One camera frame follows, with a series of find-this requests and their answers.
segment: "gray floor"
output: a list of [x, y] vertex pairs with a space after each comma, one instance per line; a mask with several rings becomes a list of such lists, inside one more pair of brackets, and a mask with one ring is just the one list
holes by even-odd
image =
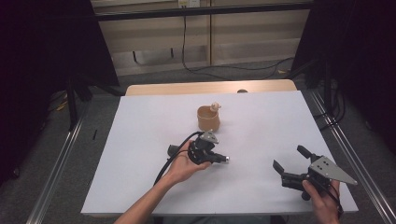
[[[249, 68], [264, 67], [272, 63], [238, 64]], [[290, 68], [291, 61], [282, 63], [278, 69]], [[231, 68], [210, 68], [202, 73], [216, 74], [232, 80], [263, 79], [273, 73], [273, 70], [236, 70]], [[283, 75], [275, 73], [273, 78]], [[186, 70], [176, 70], [145, 75], [120, 77], [121, 90], [131, 84], [192, 82], [221, 80], [208, 75], [197, 75]], [[312, 113], [319, 114], [311, 97], [311, 90], [304, 87], [302, 77], [295, 80], [296, 86], [304, 93], [305, 100]], [[57, 188], [51, 196], [46, 215], [42, 223], [112, 223], [114, 218], [92, 218], [81, 215], [80, 209], [84, 203], [97, 163], [106, 143], [106, 137], [117, 111], [119, 99], [92, 88], [94, 96], [89, 103], [78, 103], [78, 108], [87, 107], [88, 111], [82, 122], [78, 137], [70, 151], [66, 166]], [[59, 104], [53, 102], [51, 108]], [[26, 223], [40, 192], [46, 184], [50, 172], [68, 135], [68, 110], [52, 111], [46, 126], [35, 142], [34, 148], [21, 166], [21, 177], [9, 180], [0, 188], [0, 223]], [[322, 127], [323, 119], [318, 120]], [[396, 158], [382, 141], [381, 137], [366, 128], [365, 119], [360, 112], [347, 101], [346, 115], [340, 124], [350, 144], [355, 148], [362, 163], [375, 180], [392, 207], [396, 207]], [[344, 152], [332, 136], [330, 129], [322, 132], [331, 149], [336, 162], [348, 173], [354, 174], [353, 168], [344, 156]], [[342, 223], [383, 223], [382, 217], [376, 211], [371, 199], [362, 185], [349, 188], [360, 209], [355, 214], [345, 214]], [[311, 214], [290, 216], [288, 223], [314, 222]]]

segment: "white table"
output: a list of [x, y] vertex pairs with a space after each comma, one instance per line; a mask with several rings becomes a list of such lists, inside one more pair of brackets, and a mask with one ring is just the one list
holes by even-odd
[[[196, 109], [215, 101], [222, 108], [216, 132], [219, 144], [213, 150], [229, 156], [230, 163], [213, 164], [173, 187], [153, 215], [311, 212], [311, 202], [303, 201], [298, 190], [282, 188], [272, 167], [277, 160], [286, 172], [306, 173], [309, 160], [296, 150], [298, 145], [333, 160], [303, 96], [299, 91], [248, 91], [122, 97], [81, 213], [96, 217], [123, 213], [151, 188], [166, 162], [167, 147], [198, 131]], [[344, 210], [358, 211], [345, 184], [340, 191]]]

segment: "wall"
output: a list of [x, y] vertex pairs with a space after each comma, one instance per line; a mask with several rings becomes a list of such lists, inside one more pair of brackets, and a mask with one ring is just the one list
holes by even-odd
[[[202, 0], [201, 7], [210, 4], [215, 7], [226, 7], [279, 2], [281, 1]], [[94, 11], [107, 13], [165, 8], [177, 8], [177, 1], [95, 7]], [[308, 12], [309, 10], [296, 10], [188, 17], [186, 50], [188, 47], [204, 47], [206, 64], [266, 61], [290, 57], [297, 50]], [[130, 51], [180, 49], [183, 44], [184, 21], [180, 17], [101, 21], [100, 27], [110, 54], [115, 56], [114, 58], [119, 58], [116, 54]], [[245, 45], [250, 45], [250, 49], [255, 50], [244, 52]]]

